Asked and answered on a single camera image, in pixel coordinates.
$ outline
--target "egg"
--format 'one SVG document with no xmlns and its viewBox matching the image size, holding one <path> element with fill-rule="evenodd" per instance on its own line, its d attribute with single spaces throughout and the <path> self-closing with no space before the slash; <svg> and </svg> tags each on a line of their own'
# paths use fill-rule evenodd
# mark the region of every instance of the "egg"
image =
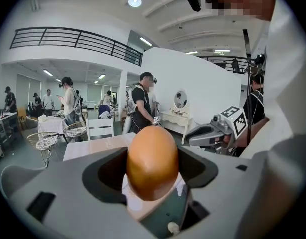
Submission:
<svg viewBox="0 0 306 239">
<path fill-rule="evenodd" d="M 178 176 L 178 152 L 172 135 L 160 126 L 148 126 L 133 139 L 127 157 L 131 190 L 144 201 L 170 191 Z"/>
</svg>

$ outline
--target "man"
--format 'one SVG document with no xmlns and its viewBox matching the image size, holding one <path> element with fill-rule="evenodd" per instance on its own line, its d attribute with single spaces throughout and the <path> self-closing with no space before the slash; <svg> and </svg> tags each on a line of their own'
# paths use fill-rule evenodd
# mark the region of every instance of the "man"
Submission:
<svg viewBox="0 0 306 239">
<path fill-rule="evenodd" d="M 252 126 L 252 141 L 241 155 L 252 158 L 256 152 L 306 133 L 306 37 L 283 0 L 218 1 L 271 22 L 266 46 L 266 117 Z M 237 146 L 247 146 L 247 130 L 238 138 Z"/>
<path fill-rule="evenodd" d="M 112 103 L 111 101 L 111 91 L 108 90 L 107 93 L 103 96 L 103 98 L 100 100 L 100 105 L 104 104 L 107 105 L 110 108 L 110 104 Z"/>
<path fill-rule="evenodd" d="M 159 102 L 156 100 L 156 95 L 153 92 L 153 90 L 150 90 L 149 88 L 149 92 L 148 92 L 148 97 L 149 97 L 149 104 L 150 104 L 150 109 L 151 109 L 151 115 L 152 117 L 156 117 L 157 116 L 157 107 L 156 105 L 159 104 Z"/>
<path fill-rule="evenodd" d="M 53 97 L 51 95 L 51 90 L 47 90 L 47 94 L 42 97 L 42 107 L 44 108 L 44 115 L 51 116 L 53 108 Z"/>
<path fill-rule="evenodd" d="M 115 105 L 117 103 L 116 97 L 113 95 L 113 104 Z"/>
<path fill-rule="evenodd" d="M 37 116 L 39 117 L 43 114 L 41 98 L 37 92 L 33 94 L 33 97 L 35 98 L 35 109 L 37 111 Z"/>
<path fill-rule="evenodd" d="M 249 82 L 251 83 L 252 92 L 249 94 L 251 99 L 251 115 L 248 115 L 248 100 L 247 97 L 245 104 L 243 106 L 245 116 L 248 119 L 248 124 L 256 124 L 261 121 L 264 117 L 264 76 L 261 73 L 257 75 L 251 75 Z M 232 152 L 233 156 L 239 157 L 245 150 L 244 147 L 237 147 L 235 151 Z"/>
<path fill-rule="evenodd" d="M 177 93 L 176 98 L 175 98 L 175 104 L 176 107 L 180 108 L 180 106 L 182 105 L 182 101 L 181 101 L 181 93 Z"/>
<path fill-rule="evenodd" d="M 17 100 L 15 99 L 14 93 L 11 92 L 11 88 L 7 86 L 4 92 L 7 93 L 5 97 L 4 110 L 11 113 L 17 112 Z"/>
<path fill-rule="evenodd" d="M 138 133 L 144 127 L 154 123 L 151 116 L 149 97 L 146 89 L 154 85 L 153 75 L 144 72 L 140 75 L 139 84 L 132 91 L 133 102 L 137 105 L 132 117 L 130 132 Z"/>
</svg>

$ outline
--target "white table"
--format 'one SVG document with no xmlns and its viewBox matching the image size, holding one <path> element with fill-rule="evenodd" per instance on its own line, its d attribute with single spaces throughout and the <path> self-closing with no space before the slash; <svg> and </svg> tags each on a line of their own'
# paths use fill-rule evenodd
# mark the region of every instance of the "white table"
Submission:
<svg viewBox="0 0 306 239">
<path fill-rule="evenodd" d="M 11 119 L 16 119 L 18 113 L 4 113 L 4 115 L 5 115 L 4 118 L 1 118 L 1 115 L 0 115 L 0 125 L 2 127 L 2 131 L 0 131 L 0 138 L 1 139 L 5 138 L 4 140 L 2 140 L 2 142 L 1 142 L 2 144 L 6 143 L 7 141 L 12 140 L 14 138 L 14 134 L 7 135 L 4 124 L 7 123 Z"/>
<path fill-rule="evenodd" d="M 189 124 L 192 118 L 183 117 L 181 115 L 177 115 L 169 111 L 160 112 L 160 116 L 161 116 L 161 120 L 163 121 L 169 121 L 171 123 L 175 123 L 175 124 L 178 124 L 179 126 L 184 127 L 184 134 L 182 138 L 182 144 L 184 144 L 184 139 L 187 134 L 187 130 L 188 130 L 188 127 L 189 127 Z"/>
<path fill-rule="evenodd" d="M 44 132 L 58 133 L 62 135 L 65 141 L 68 143 L 66 136 L 63 133 L 63 130 L 66 127 L 68 127 L 68 125 L 65 123 L 65 119 L 61 117 L 48 116 L 46 117 L 45 122 L 39 121 L 38 133 L 44 133 Z"/>
<path fill-rule="evenodd" d="M 134 133 L 127 133 L 93 141 L 70 143 L 65 150 L 63 161 L 98 153 L 104 150 L 129 147 L 134 137 Z M 154 211 L 175 188 L 180 196 L 184 184 L 185 182 L 182 179 L 181 174 L 178 173 L 176 182 L 167 194 L 155 201 L 143 201 L 132 192 L 128 185 L 127 176 L 124 175 L 122 193 L 127 198 L 127 210 L 134 219 L 139 221 Z"/>
</svg>

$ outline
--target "white chair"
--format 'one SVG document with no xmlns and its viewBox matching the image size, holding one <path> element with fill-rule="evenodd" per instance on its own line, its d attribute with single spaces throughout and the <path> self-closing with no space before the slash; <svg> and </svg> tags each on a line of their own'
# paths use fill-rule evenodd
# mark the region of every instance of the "white chair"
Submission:
<svg viewBox="0 0 306 239">
<path fill-rule="evenodd" d="M 108 135 L 114 136 L 113 119 L 86 119 L 88 140 L 92 136 Z"/>
</svg>

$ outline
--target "ceiling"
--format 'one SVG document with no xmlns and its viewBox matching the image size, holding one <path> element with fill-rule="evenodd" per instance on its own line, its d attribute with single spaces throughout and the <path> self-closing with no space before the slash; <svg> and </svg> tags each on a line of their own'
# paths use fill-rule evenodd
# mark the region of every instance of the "ceiling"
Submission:
<svg viewBox="0 0 306 239">
<path fill-rule="evenodd" d="M 61 80 L 65 76 L 70 76 L 73 82 L 94 83 L 98 81 L 100 85 L 115 87 L 120 85 L 121 71 L 119 69 L 87 62 L 74 60 L 26 60 L 14 63 L 13 66 L 15 68 L 24 67 L 36 72 L 47 77 L 48 81 Z M 53 76 L 47 75 L 43 70 L 48 70 Z M 105 77 L 99 79 L 101 74 L 105 74 Z M 128 73 L 127 85 L 134 84 L 138 80 L 138 75 Z"/>
<path fill-rule="evenodd" d="M 128 0 L 109 1 L 130 7 Z M 264 50 L 268 28 L 254 30 L 264 24 L 263 21 L 243 16 L 238 10 L 227 9 L 219 13 L 204 1 L 202 3 L 200 12 L 194 12 L 187 0 L 142 0 L 140 7 L 130 9 L 154 26 L 174 50 L 198 51 L 196 55 L 203 56 L 214 55 L 215 49 L 230 49 L 228 55 L 245 56 L 242 29 L 255 33 L 250 35 L 250 41 L 254 43 L 253 57 Z"/>
</svg>

